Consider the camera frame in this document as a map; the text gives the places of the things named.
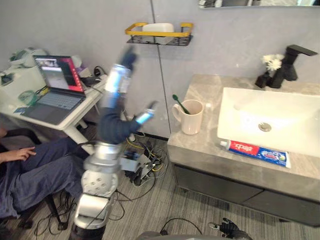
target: laptop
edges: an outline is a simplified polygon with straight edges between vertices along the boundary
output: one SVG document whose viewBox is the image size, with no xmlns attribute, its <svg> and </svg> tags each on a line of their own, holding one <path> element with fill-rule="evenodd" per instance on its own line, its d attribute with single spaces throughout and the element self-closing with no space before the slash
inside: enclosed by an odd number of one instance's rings
<svg viewBox="0 0 320 240">
<path fill-rule="evenodd" d="M 70 56 L 34 55 L 48 93 L 21 115 L 58 125 L 85 98 L 76 68 Z"/>
</svg>

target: bathroom sink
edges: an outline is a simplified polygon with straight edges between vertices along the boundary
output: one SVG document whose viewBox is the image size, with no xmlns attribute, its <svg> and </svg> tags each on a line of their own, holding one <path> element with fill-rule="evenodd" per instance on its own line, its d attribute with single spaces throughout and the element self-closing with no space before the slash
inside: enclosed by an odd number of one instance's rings
<svg viewBox="0 0 320 240">
<path fill-rule="evenodd" d="M 320 157 L 320 96 L 225 87 L 217 135 Z"/>
</svg>

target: robotic arm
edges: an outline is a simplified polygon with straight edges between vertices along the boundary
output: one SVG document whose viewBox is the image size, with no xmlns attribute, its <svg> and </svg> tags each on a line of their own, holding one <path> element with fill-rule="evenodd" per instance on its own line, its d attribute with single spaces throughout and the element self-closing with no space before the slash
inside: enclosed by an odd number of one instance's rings
<svg viewBox="0 0 320 240">
<path fill-rule="evenodd" d="M 99 142 L 95 153 L 84 161 L 83 193 L 75 212 L 70 240 L 102 239 L 115 202 L 113 193 L 118 187 L 122 143 L 155 114 L 156 102 L 152 102 L 133 120 L 122 121 L 120 118 L 136 58 L 133 47 L 130 47 L 119 64 L 113 66 L 106 82 L 97 127 Z"/>
</svg>

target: green toothbrush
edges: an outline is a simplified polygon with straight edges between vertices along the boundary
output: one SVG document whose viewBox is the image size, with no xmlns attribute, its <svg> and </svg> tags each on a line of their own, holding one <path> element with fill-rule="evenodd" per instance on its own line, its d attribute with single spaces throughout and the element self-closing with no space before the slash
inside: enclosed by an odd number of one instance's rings
<svg viewBox="0 0 320 240">
<path fill-rule="evenodd" d="M 183 109 L 183 111 L 186 113 L 186 114 L 190 114 L 190 112 L 181 104 L 181 102 L 178 100 L 178 96 L 173 94 L 172 95 L 172 98 L 174 100 L 176 100 L 178 102 L 178 104 L 181 106 L 181 108 Z"/>
</svg>

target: cabinet drawer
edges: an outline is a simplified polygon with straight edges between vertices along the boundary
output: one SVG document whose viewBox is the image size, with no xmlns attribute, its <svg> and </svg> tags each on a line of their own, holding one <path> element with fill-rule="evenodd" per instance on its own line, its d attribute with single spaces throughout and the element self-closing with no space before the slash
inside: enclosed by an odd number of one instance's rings
<svg viewBox="0 0 320 240">
<path fill-rule="evenodd" d="M 320 226 L 320 203 L 264 191 L 244 206 L 310 226 Z"/>
<path fill-rule="evenodd" d="M 248 198 L 262 192 L 262 189 L 210 175 L 174 166 L 179 187 L 194 190 L 228 202 L 241 204 Z"/>
</svg>

